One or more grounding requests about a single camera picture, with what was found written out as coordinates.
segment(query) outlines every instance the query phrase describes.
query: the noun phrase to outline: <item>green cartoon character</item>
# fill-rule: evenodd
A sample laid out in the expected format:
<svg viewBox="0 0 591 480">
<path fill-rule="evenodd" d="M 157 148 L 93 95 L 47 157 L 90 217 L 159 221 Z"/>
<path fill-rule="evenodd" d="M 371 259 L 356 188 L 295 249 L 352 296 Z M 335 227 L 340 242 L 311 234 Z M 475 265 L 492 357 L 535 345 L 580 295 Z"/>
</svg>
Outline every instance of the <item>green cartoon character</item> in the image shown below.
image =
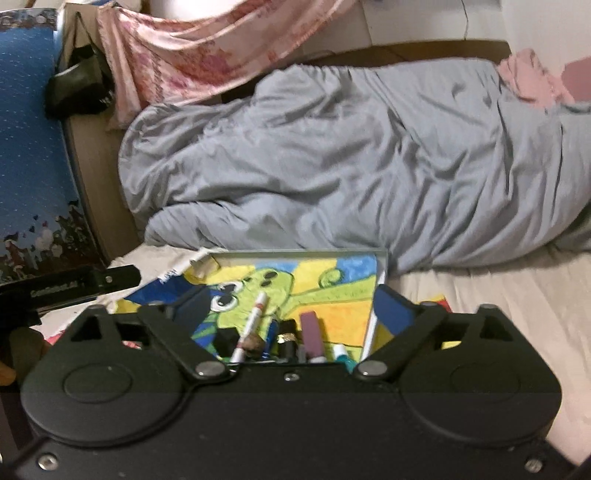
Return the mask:
<svg viewBox="0 0 591 480">
<path fill-rule="evenodd" d="M 305 305 L 372 298 L 376 282 L 374 275 L 349 283 L 339 283 L 342 278 L 342 272 L 332 268 L 320 276 L 318 288 L 297 294 L 291 293 L 294 277 L 273 268 L 258 269 L 241 280 L 220 283 L 215 286 L 220 291 L 220 295 L 212 298 L 211 312 L 195 332 L 193 339 L 211 335 L 216 327 L 236 327 L 241 332 L 260 291 L 264 291 L 268 296 L 265 315 L 261 319 L 260 331 L 262 332 L 267 331 L 273 314 L 279 318 L 289 318 L 291 312 Z"/>
</svg>

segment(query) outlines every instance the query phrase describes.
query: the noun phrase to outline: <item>black cap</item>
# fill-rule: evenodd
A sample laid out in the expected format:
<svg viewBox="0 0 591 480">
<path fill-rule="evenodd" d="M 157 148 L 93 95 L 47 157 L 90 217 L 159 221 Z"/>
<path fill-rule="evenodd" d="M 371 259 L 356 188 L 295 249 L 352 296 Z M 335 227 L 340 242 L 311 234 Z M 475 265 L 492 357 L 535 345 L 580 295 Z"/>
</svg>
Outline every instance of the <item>black cap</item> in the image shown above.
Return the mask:
<svg viewBox="0 0 591 480">
<path fill-rule="evenodd" d="M 279 335 L 284 333 L 297 333 L 297 324 L 294 319 L 287 319 L 279 322 Z"/>
</svg>

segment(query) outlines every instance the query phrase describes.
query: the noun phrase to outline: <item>pink floral fabric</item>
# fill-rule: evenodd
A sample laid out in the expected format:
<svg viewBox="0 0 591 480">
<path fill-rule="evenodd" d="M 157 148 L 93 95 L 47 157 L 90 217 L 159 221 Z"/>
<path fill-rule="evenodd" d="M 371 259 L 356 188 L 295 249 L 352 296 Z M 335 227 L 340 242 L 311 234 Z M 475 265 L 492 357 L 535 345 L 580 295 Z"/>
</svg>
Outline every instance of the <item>pink floral fabric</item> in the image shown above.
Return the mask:
<svg viewBox="0 0 591 480">
<path fill-rule="evenodd" d="M 126 128 L 152 103 L 197 102 L 247 82 L 356 1 L 245 0 L 195 21 L 101 7 L 99 31 L 116 84 L 111 126 Z"/>
</svg>

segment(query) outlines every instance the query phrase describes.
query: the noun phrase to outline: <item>pink marker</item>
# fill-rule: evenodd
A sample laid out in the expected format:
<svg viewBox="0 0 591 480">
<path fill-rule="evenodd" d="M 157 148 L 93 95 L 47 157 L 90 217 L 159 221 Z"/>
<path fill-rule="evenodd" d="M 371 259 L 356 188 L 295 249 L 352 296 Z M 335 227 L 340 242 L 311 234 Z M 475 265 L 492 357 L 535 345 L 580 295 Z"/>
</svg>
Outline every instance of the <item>pink marker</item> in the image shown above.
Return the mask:
<svg viewBox="0 0 591 480">
<path fill-rule="evenodd" d="M 311 364 L 326 363 L 324 356 L 324 341 L 320 330 L 320 321 L 316 312 L 306 312 L 300 315 L 301 336 L 306 347 L 306 354 Z"/>
</svg>

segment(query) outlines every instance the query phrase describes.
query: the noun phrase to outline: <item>circular cover plate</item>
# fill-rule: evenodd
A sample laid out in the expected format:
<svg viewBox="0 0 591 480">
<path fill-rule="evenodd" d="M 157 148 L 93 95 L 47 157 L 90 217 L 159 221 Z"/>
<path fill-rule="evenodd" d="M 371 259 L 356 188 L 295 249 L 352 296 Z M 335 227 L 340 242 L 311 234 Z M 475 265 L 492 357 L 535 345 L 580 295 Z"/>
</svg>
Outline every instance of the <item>circular cover plate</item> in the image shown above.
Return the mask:
<svg viewBox="0 0 591 480">
<path fill-rule="evenodd" d="M 477 446 L 507 446 L 545 434 L 560 407 L 558 382 L 546 367 L 462 348 L 427 355 L 400 378 L 407 406 L 443 436 Z"/>
<path fill-rule="evenodd" d="M 25 411 L 49 436 L 76 446 L 114 445 L 145 434 L 178 405 L 182 383 L 172 362 L 124 346 L 105 352 L 101 343 L 89 343 L 86 365 L 75 354 L 63 355 L 41 362 L 23 385 Z M 61 368 L 45 371 L 44 365 Z"/>
</svg>

